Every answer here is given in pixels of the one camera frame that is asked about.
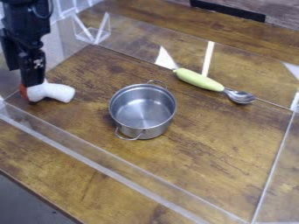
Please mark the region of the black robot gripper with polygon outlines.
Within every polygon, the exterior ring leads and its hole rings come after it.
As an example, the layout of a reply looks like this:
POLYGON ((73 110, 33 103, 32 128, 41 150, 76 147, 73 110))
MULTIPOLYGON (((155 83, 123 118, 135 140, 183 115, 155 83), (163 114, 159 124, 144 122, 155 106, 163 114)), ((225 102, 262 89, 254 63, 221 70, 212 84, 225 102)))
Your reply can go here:
POLYGON ((51 32, 52 0, 0 0, 4 7, 1 47, 8 69, 20 67, 21 83, 43 84, 45 53, 41 38, 51 32))

